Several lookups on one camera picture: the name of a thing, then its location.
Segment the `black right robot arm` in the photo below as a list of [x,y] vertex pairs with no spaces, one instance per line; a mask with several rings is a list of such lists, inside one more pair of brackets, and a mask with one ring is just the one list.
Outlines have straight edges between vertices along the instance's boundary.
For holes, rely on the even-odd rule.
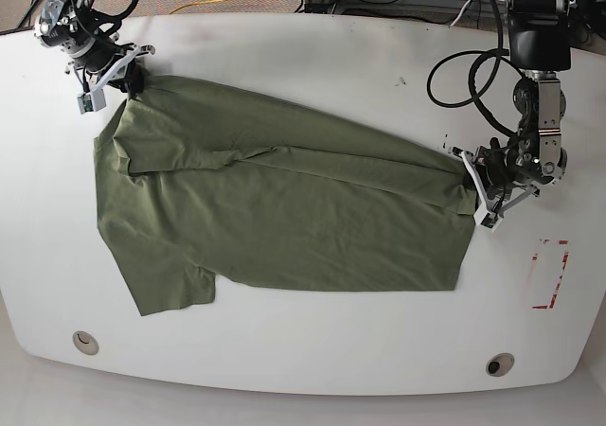
[[80,112],[98,112],[106,106],[104,88],[113,87],[134,97],[144,89],[139,60],[153,55],[151,45],[121,44],[118,31],[136,8],[131,0],[118,14],[94,9],[95,0],[44,0],[34,34],[45,47],[58,47],[69,58],[67,66],[80,82]]

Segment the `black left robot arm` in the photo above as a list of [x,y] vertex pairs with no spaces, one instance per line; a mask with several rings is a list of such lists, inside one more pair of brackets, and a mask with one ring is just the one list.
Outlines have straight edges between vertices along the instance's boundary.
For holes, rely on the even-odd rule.
[[[539,196],[541,186],[558,182],[566,171],[561,131],[566,99],[558,75],[571,67],[568,28],[573,0],[505,0],[504,10],[496,0],[489,2],[497,46],[470,51],[474,61],[468,72],[468,98],[450,103],[436,99],[434,103],[448,109],[472,104],[507,139],[501,144],[493,138],[474,152],[452,149],[477,191],[476,225],[495,230],[507,210]],[[512,94],[521,115],[514,130],[501,124],[483,103],[489,88],[476,85],[476,75],[488,60],[494,61],[490,80],[495,80],[503,63],[520,77]]]

